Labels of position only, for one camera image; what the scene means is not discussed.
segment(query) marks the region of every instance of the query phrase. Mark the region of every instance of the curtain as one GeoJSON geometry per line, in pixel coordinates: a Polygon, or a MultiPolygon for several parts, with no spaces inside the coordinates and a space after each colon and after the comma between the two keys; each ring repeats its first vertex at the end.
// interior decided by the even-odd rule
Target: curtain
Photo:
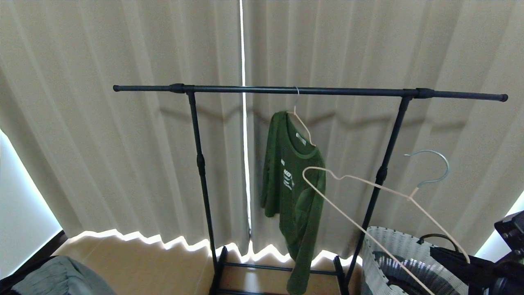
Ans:
{"type": "MultiPolygon", "coordinates": [[[[187,96],[112,86],[240,84],[238,2],[2,2],[0,27],[0,126],[66,234],[207,238],[187,96]]],[[[242,97],[196,100],[216,244],[245,253],[242,97]]]]}
{"type": "MultiPolygon", "coordinates": [[[[413,100],[385,186],[415,198],[470,254],[524,189],[524,4],[518,2],[244,1],[248,85],[427,87],[507,93],[507,102],[413,100]]],[[[296,95],[247,96],[254,251],[286,253],[278,218],[259,207],[269,120],[296,95]]],[[[298,96],[297,113],[335,174],[375,180],[400,98],[298,96]]],[[[372,187],[327,177],[326,196],[361,223],[372,187]]],[[[414,236],[439,232],[412,204],[381,192],[371,225],[414,236]]],[[[316,247],[350,255],[358,230],[324,204],[316,247]]]]}

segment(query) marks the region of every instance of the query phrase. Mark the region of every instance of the laundry basket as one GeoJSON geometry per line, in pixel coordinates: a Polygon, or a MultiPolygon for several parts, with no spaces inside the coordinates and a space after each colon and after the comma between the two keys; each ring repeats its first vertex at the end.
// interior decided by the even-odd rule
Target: laundry basket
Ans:
{"type": "MultiPolygon", "coordinates": [[[[467,285],[431,258],[432,244],[389,228],[371,226],[367,232],[436,295],[467,295],[467,285]]],[[[368,236],[361,253],[363,295],[428,294],[368,236]]]]}

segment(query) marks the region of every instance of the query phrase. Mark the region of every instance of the dark baseboard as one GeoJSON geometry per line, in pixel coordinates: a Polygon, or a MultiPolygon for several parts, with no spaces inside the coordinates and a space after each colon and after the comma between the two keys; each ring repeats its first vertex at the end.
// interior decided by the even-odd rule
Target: dark baseboard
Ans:
{"type": "Polygon", "coordinates": [[[29,258],[26,263],[24,263],[22,266],[18,268],[18,271],[24,270],[35,263],[48,258],[49,256],[53,255],[53,253],[62,246],[63,243],[67,241],[67,236],[64,233],[63,230],[61,230],[59,233],[57,233],[52,239],[47,242],[40,250],[38,250],[31,258],[29,258]]]}

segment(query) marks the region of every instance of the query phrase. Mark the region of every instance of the green shirt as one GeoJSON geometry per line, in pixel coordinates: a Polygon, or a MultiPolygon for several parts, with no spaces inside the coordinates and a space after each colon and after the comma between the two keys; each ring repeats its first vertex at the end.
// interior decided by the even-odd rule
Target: green shirt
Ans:
{"type": "MultiPolygon", "coordinates": [[[[324,203],[302,178],[309,166],[325,167],[319,149],[299,134],[287,112],[275,113],[269,125],[261,205],[267,217],[280,213],[280,231],[295,261],[287,285],[292,295],[307,289],[324,203]]],[[[325,192],[325,171],[311,169],[305,176],[325,192]]]]}

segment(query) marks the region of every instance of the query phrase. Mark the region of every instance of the tile floor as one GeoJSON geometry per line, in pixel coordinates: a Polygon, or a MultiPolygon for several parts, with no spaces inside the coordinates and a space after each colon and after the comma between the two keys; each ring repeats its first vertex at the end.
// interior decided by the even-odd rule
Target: tile floor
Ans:
{"type": "MultiPolygon", "coordinates": [[[[67,255],[87,265],[117,294],[208,294],[213,279],[208,249],[188,251],[182,243],[165,249],[161,243],[147,244],[138,238],[124,241],[117,236],[84,236],[70,239],[54,254],[67,255]]],[[[230,251],[228,261],[240,262],[240,258],[230,251]]],[[[281,263],[271,254],[256,263],[293,267],[292,260],[281,263]]],[[[333,263],[324,258],[314,268],[333,270],[333,263]]],[[[360,271],[350,283],[351,294],[358,294],[360,271]]],[[[226,267],[221,287],[286,294],[288,278],[289,272],[285,271],[226,267]]],[[[334,276],[311,275],[306,294],[340,292],[334,276]]]]}

